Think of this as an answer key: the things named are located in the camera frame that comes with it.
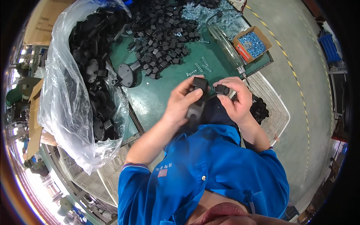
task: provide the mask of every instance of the mouth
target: mouth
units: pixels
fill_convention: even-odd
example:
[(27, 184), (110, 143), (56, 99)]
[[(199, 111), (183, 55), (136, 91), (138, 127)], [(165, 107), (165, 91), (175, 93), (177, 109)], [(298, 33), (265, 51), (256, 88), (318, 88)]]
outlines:
[(218, 217), (223, 216), (248, 216), (249, 214), (244, 211), (240, 206), (224, 202), (217, 204), (210, 209), (208, 209), (203, 215), (197, 218), (191, 225), (204, 225)]

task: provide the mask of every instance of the green workbench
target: green workbench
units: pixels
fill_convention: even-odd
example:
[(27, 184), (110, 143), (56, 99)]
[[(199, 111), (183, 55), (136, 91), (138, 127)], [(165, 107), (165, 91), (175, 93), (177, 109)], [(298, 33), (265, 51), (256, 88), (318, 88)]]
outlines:
[[(226, 59), (220, 47), (212, 41), (208, 32), (204, 31), (203, 34), (205, 40), (210, 41), (210, 44), (201, 44), (197, 41), (186, 43), (189, 55), (183, 58), (184, 63), (170, 65), (160, 73), (160, 79), (153, 80), (145, 77), (145, 72), (140, 72), (138, 69), (136, 86), (129, 88), (129, 92), (132, 100), (131, 106), (145, 131), (149, 130), (162, 117), (171, 90), (187, 78), (186, 73), (196, 69), (195, 63), (203, 64), (202, 57), (207, 59), (209, 67), (212, 69), (211, 73), (206, 70), (202, 73), (210, 85), (225, 77), (240, 76)], [(115, 71), (121, 63), (132, 64), (137, 60), (135, 52), (130, 53), (127, 49), (128, 44), (132, 41), (133, 36), (130, 36), (124, 38), (121, 43), (112, 45), (110, 58)], [(245, 66), (246, 74), (249, 76), (271, 62), (273, 59), (270, 53), (266, 52)]]

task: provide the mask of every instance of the red label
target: red label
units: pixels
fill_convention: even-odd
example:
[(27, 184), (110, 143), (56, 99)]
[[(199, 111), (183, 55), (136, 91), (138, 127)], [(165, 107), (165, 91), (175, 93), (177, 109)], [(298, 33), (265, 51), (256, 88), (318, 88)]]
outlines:
[(249, 60), (250, 58), (249, 53), (240, 44), (238, 44), (237, 48), (235, 49), (245, 59), (245, 61)]
[(159, 171), (158, 177), (166, 176), (166, 175), (167, 175), (167, 169), (164, 169), (164, 170), (160, 170), (160, 171)]

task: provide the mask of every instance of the cardboard box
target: cardboard box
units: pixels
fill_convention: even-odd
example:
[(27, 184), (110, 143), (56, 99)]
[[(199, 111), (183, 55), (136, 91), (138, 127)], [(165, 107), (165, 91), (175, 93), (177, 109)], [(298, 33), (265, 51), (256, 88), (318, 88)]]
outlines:
[(24, 45), (50, 45), (53, 26), (60, 15), (75, 0), (41, 0), (26, 26)]
[(270, 44), (269, 40), (265, 37), (265, 35), (261, 32), (261, 30), (257, 26), (249, 27), (247, 30), (238, 33), (238, 35), (236, 35), (233, 39), (233, 45), (234, 45), (236, 51), (245, 59), (245, 61), (247, 63), (254, 61), (254, 59), (256, 59), (257, 57), (262, 55), (262, 54), (260, 54), (256, 58), (253, 58), (250, 55), (250, 53), (245, 49), (245, 47), (238, 40), (238, 38), (244, 36), (245, 34), (249, 33), (250, 31), (253, 31), (259, 37), (259, 39), (263, 42), (263, 44), (265, 45), (265, 48), (266, 48), (265, 52), (268, 51), (269, 48), (271, 48), (271, 44)]
[(54, 136), (44, 130), (42, 126), (37, 123), (37, 111), (40, 103), (40, 91), (44, 80), (41, 79), (37, 85), (32, 89), (29, 101), (30, 114), (29, 114), (29, 144), (27, 146), (27, 160), (29, 160), (34, 153), (39, 151), (40, 143), (56, 146)]

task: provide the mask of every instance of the fingernail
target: fingernail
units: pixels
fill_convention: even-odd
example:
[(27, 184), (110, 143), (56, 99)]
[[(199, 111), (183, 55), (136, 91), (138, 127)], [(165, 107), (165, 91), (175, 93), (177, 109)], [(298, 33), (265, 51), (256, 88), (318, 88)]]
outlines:
[(217, 94), (216, 96), (217, 96), (217, 98), (218, 98), (220, 101), (224, 100), (224, 96), (223, 96), (223, 95)]
[(202, 89), (201, 88), (196, 89), (194, 92), (195, 92), (196, 96), (202, 95)]

